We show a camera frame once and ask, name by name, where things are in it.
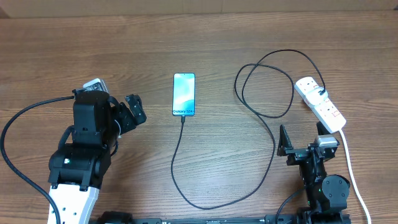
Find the blue-screen Samsung Galaxy smartphone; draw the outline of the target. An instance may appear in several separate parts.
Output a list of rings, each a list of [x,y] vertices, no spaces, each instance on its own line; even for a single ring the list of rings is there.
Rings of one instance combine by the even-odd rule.
[[[175,73],[172,100],[174,116],[195,115],[195,74]]]

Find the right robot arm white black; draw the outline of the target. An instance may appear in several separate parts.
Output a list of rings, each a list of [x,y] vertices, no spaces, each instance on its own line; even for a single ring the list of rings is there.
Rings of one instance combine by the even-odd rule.
[[[278,156],[287,157],[288,166],[299,166],[303,188],[294,192],[279,207],[275,222],[287,202],[301,192],[307,195],[308,207],[297,210],[295,215],[284,219],[285,223],[350,223],[347,198],[351,183],[342,175],[328,175],[324,163],[335,157],[340,142],[326,130],[321,122],[317,123],[318,136],[306,148],[295,149],[284,125],[280,125]]]

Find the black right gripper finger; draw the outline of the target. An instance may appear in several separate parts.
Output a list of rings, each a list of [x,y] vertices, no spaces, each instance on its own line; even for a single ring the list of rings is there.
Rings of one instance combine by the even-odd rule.
[[[278,156],[287,156],[293,150],[293,145],[290,141],[289,135],[285,129],[283,124],[279,127],[279,145],[277,148],[277,155]]]
[[[318,135],[328,135],[330,132],[327,130],[327,128],[322,124],[321,121],[317,122],[317,131]]]

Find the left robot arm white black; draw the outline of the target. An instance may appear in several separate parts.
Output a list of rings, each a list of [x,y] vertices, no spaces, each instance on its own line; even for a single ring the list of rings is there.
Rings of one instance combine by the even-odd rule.
[[[108,92],[77,90],[74,124],[49,160],[49,223],[88,223],[118,138],[146,121],[141,98],[118,102]]]

